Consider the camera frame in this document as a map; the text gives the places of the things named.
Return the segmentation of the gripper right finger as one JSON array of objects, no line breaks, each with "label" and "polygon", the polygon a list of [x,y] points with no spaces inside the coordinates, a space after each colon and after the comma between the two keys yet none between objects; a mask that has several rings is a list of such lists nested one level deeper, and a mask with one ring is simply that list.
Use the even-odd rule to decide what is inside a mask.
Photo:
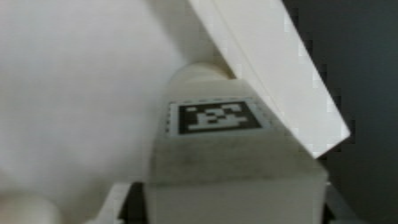
[{"label": "gripper right finger", "polygon": [[355,215],[339,192],[327,191],[323,224],[370,224]]}]

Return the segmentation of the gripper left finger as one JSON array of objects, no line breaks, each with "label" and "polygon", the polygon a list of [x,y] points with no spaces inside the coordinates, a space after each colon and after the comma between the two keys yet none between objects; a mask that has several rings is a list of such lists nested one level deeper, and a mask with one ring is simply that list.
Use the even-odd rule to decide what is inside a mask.
[{"label": "gripper left finger", "polygon": [[147,224],[144,183],[115,183],[96,217],[85,224]]}]

